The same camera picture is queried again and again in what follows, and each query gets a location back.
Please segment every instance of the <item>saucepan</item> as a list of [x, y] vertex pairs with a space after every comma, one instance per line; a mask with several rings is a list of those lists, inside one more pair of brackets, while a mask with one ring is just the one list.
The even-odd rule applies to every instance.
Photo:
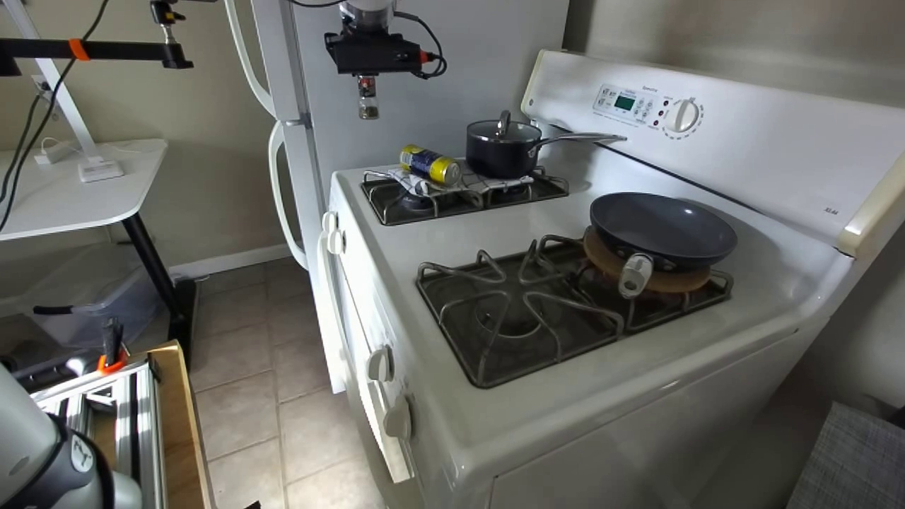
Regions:
[[724, 261], [736, 228], [696, 200], [613, 193], [592, 203], [592, 224], [621, 258], [620, 293], [633, 300], [654, 271], [705, 271]]
[[566, 132], [543, 138], [543, 131], [531, 121], [514, 121], [508, 111], [498, 118], [483, 118], [466, 125], [466, 162], [476, 172], [490, 177], [524, 177], [536, 167], [536, 149], [543, 145], [558, 141], [592, 141], [592, 145], [613, 145], [624, 141], [624, 135], [607, 132]]

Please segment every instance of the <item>gas burner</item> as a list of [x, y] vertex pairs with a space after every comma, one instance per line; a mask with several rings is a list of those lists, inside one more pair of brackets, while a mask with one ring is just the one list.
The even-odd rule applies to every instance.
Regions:
[[461, 180], [437, 187], [401, 169], [371, 172], [361, 193], [385, 225], [416, 224], [430, 217], [501, 208], [514, 203], [549, 200], [568, 196], [566, 184], [545, 176], [524, 176], [514, 180], [483, 177], [461, 169]]
[[549, 234], [526, 255], [423, 264], [416, 285], [470, 382], [494, 388], [715, 306], [733, 278], [713, 271], [696, 292], [621, 300], [580, 239]]

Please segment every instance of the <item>white refrigerator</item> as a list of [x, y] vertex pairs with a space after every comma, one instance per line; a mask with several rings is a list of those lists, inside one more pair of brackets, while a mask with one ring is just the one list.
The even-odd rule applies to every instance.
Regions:
[[[268, 141], [279, 225], [296, 264], [309, 269], [333, 394], [345, 389], [343, 329], [333, 278], [319, 258], [327, 176], [333, 169], [391, 165], [401, 145], [463, 156], [466, 125], [514, 111], [539, 47], [560, 47], [568, 0], [401, 0], [442, 39], [449, 63], [437, 78], [379, 74], [379, 118], [360, 118], [360, 85], [336, 74], [321, 34], [340, 32], [336, 9], [303, 9], [288, 0], [252, 0], [265, 85], [252, 90], [275, 116]], [[428, 32], [406, 20], [392, 34], [432, 50]], [[299, 244], [279, 200], [278, 149], [286, 148]]]

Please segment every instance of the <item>white table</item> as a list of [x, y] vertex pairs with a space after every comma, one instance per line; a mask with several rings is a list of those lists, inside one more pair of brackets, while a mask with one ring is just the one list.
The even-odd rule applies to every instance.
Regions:
[[33, 157], [29, 157], [0, 239], [122, 224], [153, 285], [169, 309], [169, 336], [181, 338], [184, 351], [189, 353], [196, 282], [181, 280], [173, 285], [169, 271], [138, 217], [150, 184], [164, 165], [167, 148], [169, 145], [164, 138], [99, 145], [99, 152], [116, 162], [123, 176], [91, 184], [80, 180], [80, 156], [71, 156], [54, 167], [40, 167]]

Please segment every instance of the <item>stove control panel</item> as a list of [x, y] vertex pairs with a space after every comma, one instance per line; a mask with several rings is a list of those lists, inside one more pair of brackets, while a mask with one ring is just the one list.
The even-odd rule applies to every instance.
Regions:
[[620, 88], [611, 83], [596, 90], [593, 114], [641, 125], [669, 138], [688, 138], [705, 121], [705, 105], [696, 97], [669, 97], [657, 88]]

